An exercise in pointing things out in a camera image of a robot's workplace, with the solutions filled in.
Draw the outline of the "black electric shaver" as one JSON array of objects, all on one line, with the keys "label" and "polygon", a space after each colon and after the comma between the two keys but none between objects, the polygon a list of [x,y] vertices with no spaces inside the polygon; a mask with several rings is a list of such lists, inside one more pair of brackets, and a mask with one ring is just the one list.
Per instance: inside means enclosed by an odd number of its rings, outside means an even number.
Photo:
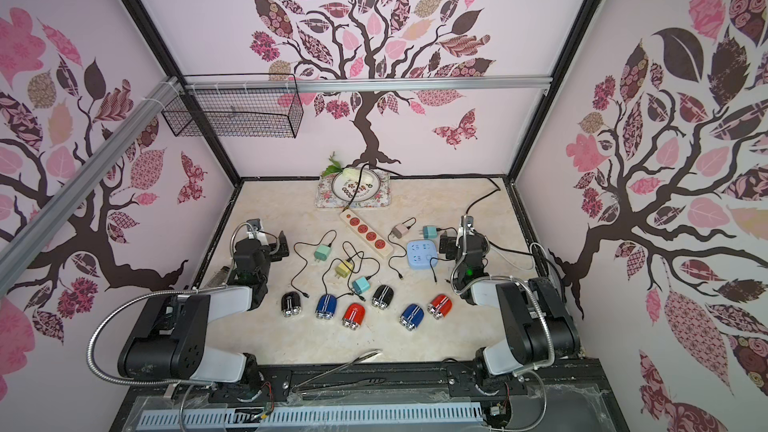
[{"label": "black electric shaver", "polygon": [[388,285],[382,284],[375,290],[371,303],[374,307],[386,310],[392,303],[394,289]]},{"label": "black electric shaver", "polygon": [[301,295],[296,291],[285,293],[280,302],[281,313],[284,317],[294,317],[302,312]]}]

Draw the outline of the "red electric shaver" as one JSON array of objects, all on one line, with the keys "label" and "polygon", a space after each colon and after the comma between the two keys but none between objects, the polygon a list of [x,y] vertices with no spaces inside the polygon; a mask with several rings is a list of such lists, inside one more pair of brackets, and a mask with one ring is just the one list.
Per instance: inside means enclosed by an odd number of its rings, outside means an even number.
[{"label": "red electric shaver", "polygon": [[446,317],[452,310],[453,302],[446,294],[438,294],[427,305],[429,314],[436,320]]},{"label": "red electric shaver", "polygon": [[342,317],[342,325],[351,330],[357,330],[363,324],[365,314],[366,309],[362,304],[352,303]]}]

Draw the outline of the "green USB charger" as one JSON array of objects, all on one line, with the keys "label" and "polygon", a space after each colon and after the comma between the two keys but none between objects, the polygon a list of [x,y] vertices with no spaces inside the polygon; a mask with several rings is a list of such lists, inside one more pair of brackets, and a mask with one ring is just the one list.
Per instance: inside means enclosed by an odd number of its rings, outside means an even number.
[{"label": "green USB charger", "polygon": [[314,259],[318,262],[325,262],[331,255],[332,246],[328,244],[319,244],[314,250]]}]

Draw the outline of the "pink USB charger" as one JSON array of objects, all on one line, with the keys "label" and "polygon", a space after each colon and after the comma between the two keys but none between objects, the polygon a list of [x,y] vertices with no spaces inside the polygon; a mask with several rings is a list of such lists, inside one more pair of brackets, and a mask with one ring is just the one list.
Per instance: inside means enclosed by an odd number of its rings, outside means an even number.
[{"label": "pink USB charger", "polygon": [[395,226],[392,228],[392,230],[391,230],[391,234],[392,234],[392,235],[393,235],[395,238],[397,238],[397,239],[401,239],[403,236],[405,236],[405,235],[406,235],[406,234],[409,232],[409,230],[410,230],[410,227],[409,227],[409,226],[406,226],[405,224],[403,224],[403,223],[400,223],[400,224],[397,224],[397,225],[395,225]]}]

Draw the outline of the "yellow USB charger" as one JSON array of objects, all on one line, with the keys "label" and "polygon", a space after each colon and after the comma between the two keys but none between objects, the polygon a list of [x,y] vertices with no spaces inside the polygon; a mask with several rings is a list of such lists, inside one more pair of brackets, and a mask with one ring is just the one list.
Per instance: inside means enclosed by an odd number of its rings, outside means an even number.
[{"label": "yellow USB charger", "polygon": [[335,274],[340,277],[347,279],[355,269],[355,264],[351,260],[341,260],[335,267]]}]

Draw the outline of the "teal USB charger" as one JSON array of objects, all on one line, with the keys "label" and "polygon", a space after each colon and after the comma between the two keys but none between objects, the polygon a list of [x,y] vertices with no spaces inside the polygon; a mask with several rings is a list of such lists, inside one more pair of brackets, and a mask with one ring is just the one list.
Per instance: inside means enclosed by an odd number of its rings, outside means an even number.
[{"label": "teal USB charger", "polygon": [[438,228],[434,225],[422,227],[422,237],[426,240],[433,240],[439,237]]},{"label": "teal USB charger", "polygon": [[357,295],[362,295],[371,288],[370,281],[366,277],[355,279],[351,282],[351,289]]}]

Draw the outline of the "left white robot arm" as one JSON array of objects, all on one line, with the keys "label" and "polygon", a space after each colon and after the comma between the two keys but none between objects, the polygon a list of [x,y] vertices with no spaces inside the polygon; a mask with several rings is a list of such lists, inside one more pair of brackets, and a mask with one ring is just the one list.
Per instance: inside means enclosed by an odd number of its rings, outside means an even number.
[{"label": "left white robot arm", "polygon": [[268,294],[271,265],[289,255],[283,232],[273,235],[258,219],[241,225],[246,237],[230,239],[231,264],[220,286],[208,292],[154,296],[117,361],[121,377],[145,381],[237,383],[246,379],[253,357],[207,344],[208,325],[260,307]]}]

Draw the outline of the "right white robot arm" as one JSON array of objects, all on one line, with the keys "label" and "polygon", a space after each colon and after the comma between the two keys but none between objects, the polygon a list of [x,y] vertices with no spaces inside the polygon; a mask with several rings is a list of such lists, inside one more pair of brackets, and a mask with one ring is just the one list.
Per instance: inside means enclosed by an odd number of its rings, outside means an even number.
[{"label": "right white robot arm", "polygon": [[498,310],[503,339],[478,350],[475,362],[485,376],[520,376],[573,358],[581,340],[570,313],[547,278],[528,280],[492,275],[484,260],[490,241],[474,227],[474,218],[460,218],[455,238],[457,255],[448,283],[470,305]]}]

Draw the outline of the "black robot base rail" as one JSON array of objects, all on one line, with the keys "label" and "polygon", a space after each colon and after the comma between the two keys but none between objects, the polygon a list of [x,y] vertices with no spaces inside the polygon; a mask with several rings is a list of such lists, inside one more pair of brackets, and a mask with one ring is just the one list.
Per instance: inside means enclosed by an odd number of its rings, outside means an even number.
[{"label": "black robot base rail", "polygon": [[132,388],[111,430],[136,431],[144,410],[179,413],[208,408],[476,403],[484,423],[321,426],[224,431],[625,431],[628,426],[596,359],[567,359],[516,378],[485,376],[475,361],[349,365],[262,366],[262,389],[253,399],[244,387],[190,390],[183,386]]}]

